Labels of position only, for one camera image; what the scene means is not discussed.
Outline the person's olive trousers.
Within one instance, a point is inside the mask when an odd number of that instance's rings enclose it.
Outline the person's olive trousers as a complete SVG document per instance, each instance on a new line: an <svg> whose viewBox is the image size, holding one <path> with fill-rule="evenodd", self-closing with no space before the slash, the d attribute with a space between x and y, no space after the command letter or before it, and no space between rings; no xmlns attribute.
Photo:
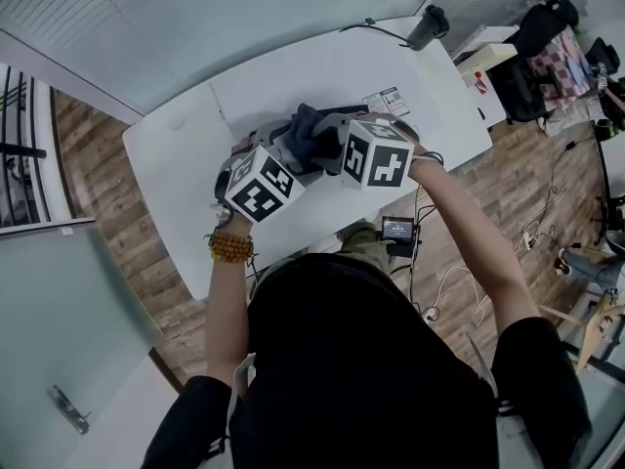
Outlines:
<svg viewBox="0 0 625 469"><path fill-rule="evenodd" d="M387 275L391 272L394 258L374 224L361 219L336 232L336 237L341 242L338 255L368 263Z"/></svg>

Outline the person's right forearm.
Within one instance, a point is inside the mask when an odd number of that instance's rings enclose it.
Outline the person's right forearm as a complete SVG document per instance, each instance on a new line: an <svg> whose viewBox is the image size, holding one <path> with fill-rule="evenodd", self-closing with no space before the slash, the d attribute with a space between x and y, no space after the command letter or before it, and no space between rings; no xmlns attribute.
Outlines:
<svg viewBox="0 0 625 469"><path fill-rule="evenodd" d="M490 299L496 328L540 316L511 243L442 165L417 158L409 177L421 185L451 233L466 267Z"/></svg>

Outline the person's left forearm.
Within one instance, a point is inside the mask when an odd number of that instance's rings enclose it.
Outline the person's left forearm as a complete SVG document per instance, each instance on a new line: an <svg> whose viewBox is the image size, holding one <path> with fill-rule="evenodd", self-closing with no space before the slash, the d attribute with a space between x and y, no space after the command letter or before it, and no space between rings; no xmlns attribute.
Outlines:
<svg viewBox="0 0 625 469"><path fill-rule="evenodd" d="M248 351L245 260L229 262L216 257L205 307L206 374L231 386Z"/></svg>

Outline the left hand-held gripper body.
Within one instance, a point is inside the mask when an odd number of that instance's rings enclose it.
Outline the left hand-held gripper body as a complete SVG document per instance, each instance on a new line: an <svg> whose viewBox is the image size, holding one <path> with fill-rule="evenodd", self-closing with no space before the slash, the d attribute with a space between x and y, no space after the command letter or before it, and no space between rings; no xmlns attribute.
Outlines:
<svg viewBox="0 0 625 469"><path fill-rule="evenodd" d="M264 223L302 196L305 186L275 150L264 148L254 136L233 149L216 180L219 225L228 224L235 213L254 225Z"/></svg>

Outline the pink checkered cloth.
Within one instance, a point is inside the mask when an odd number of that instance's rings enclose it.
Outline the pink checkered cloth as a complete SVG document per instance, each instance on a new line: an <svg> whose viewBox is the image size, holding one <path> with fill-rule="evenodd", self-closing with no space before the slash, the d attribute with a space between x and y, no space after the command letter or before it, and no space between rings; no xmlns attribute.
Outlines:
<svg viewBox="0 0 625 469"><path fill-rule="evenodd" d="M565 109L593 89L592 71L573 30L567 26L535 57L527 60L546 110Z"/></svg>

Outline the black metal railing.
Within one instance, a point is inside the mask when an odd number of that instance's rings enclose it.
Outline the black metal railing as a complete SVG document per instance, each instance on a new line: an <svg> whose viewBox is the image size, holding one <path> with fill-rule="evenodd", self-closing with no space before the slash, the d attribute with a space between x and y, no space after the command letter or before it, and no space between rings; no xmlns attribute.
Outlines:
<svg viewBox="0 0 625 469"><path fill-rule="evenodd" d="M0 63L0 229L49 222L42 180L35 80Z"/></svg>

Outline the dark blue cloth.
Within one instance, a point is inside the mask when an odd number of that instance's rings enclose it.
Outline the dark blue cloth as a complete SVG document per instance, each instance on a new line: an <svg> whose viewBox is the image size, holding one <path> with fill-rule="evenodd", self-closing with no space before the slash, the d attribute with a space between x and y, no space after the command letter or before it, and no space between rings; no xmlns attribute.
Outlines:
<svg viewBox="0 0 625 469"><path fill-rule="evenodd" d="M297 160L305 162L318 157L334 159L341 155L343 147L335 129L319 140L313 136L313 129L334 113L338 113L336 108L316 110L304 103L299 104L285 136L285 145Z"/></svg>

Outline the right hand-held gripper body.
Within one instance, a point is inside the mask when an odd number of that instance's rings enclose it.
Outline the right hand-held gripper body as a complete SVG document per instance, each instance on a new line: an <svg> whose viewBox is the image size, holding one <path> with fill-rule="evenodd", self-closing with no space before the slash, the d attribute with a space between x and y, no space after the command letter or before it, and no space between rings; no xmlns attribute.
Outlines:
<svg viewBox="0 0 625 469"><path fill-rule="evenodd" d="M351 120L341 165L342 184L359 191L399 189L413 151L414 144L393 126Z"/></svg>

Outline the wooden stand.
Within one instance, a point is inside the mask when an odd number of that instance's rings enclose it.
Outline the wooden stand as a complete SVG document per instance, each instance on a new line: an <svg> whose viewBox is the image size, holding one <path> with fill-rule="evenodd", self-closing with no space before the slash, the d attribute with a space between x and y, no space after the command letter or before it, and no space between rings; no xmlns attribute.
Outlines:
<svg viewBox="0 0 625 469"><path fill-rule="evenodd" d="M618 303L618 295L615 292L605 292L586 320L580 320L571 314L545 305L539 305L538 308L544 313L567 321L583 330L582 347L577 353L575 365L577 374L586 367L597 347L604 341L604 331L612 318L625 317L625 304Z"/></svg>

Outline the black tumbler bottle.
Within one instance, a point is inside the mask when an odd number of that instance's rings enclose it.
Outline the black tumbler bottle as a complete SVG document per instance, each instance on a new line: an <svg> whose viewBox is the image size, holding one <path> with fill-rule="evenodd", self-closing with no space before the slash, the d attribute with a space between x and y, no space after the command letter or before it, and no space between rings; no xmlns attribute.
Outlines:
<svg viewBox="0 0 625 469"><path fill-rule="evenodd" d="M413 51L421 51L435 39L444 37L448 31L449 22L444 9L429 5L406 41Z"/></svg>

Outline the person's black t-shirt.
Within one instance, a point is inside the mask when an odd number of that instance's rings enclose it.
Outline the person's black t-shirt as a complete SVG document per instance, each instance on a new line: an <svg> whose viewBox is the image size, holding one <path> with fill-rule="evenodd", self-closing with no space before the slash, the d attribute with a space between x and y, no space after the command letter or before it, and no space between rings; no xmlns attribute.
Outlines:
<svg viewBox="0 0 625 469"><path fill-rule="evenodd" d="M380 270L309 254L270 274L248 309L256 375L230 406L192 377L141 469L199 469L228 438L235 469L499 469L508 402L546 469L569 469L592 435L585 397L554 326L501 334L492 381L459 360Z"/></svg>

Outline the black office chair with jacket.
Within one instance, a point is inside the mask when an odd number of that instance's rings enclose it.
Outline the black office chair with jacket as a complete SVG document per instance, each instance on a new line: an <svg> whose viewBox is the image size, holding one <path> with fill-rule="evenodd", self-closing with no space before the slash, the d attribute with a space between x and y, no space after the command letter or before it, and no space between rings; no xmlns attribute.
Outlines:
<svg viewBox="0 0 625 469"><path fill-rule="evenodd" d="M533 6L519 24L519 30L504 44L517 53L495 66L488 77L507 115L507 122L532 121L547 113L540 86L555 85L555 76L536 76L528 60L538 56L567 25L561 12L561 0L548 0Z"/></svg>

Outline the black recorder with small screen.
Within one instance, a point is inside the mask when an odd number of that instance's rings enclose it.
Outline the black recorder with small screen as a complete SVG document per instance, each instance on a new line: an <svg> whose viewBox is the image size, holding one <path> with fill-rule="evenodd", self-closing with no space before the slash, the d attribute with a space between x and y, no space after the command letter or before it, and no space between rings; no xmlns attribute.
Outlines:
<svg viewBox="0 0 625 469"><path fill-rule="evenodd" d="M381 241L392 257L413 258L419 243L420 227L413 218L384 216Z"/></svg>

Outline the frosted glass door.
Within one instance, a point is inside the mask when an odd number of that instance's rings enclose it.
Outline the frosted glass door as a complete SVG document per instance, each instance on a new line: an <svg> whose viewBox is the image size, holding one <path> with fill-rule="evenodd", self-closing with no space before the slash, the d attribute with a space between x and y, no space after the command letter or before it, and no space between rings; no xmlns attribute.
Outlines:
<svg viewBox="0 0 625 469"><path fill-rule="evenodd" d="M0 230L0 469L62 469L161 338L94 221Z"/></svg>

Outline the cream cardboard box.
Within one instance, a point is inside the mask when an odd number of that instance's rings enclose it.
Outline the cream cardboard box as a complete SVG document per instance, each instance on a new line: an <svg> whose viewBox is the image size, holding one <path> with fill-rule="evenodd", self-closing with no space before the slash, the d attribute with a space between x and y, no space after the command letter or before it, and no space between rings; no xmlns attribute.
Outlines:
<svg viewBox="0 0 625 469"><path fill-rule="evenodd" d="M461 76L488 71L518 54L513 44L487 44L457 65Z"/></svg>

